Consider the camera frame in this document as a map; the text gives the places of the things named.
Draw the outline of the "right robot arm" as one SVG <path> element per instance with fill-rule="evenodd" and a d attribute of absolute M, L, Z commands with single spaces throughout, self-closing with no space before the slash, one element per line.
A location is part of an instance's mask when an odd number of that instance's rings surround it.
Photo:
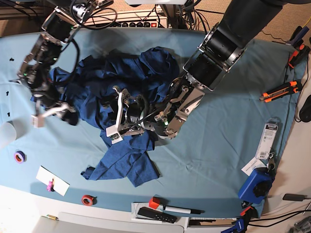
<path fill-rule="evenodd" d="M 17 73 L 17 83 L 30 89 L 35 102 L 32 124 L 43 127 L 45 118 L 57 116 L 70 125 L 77 125 L 78 114 L 72 104 L 60 98 L 63 87 L 75 76 L 73 71 L 64 81 L 53 81 L 49 71 L 72 43 L 79 51 L 74 35 L 98 8 L 96 0 L 55 0 L 53 12 L 42 24 L 42 32 Z"/>

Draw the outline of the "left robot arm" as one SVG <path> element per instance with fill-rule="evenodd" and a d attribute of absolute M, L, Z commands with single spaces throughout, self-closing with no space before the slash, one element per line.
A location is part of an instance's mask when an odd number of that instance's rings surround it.
<path fill-rule="evenodd" d="M 246 45 L 283 8 L 283 0 L 233 0 L 224 16 L 205 36 L 196 52 L 183 66 L 183 75 L 174 79 L 163 102 L 149 103 L 138 95 L 130 103 L 127 89 L 118 93 L 116 123 L 106 135 L 118 143 L 128 135 L 152 131 L 161 138 L 174 138 L 205 91 L 213 91 L 243 55 Z"/>

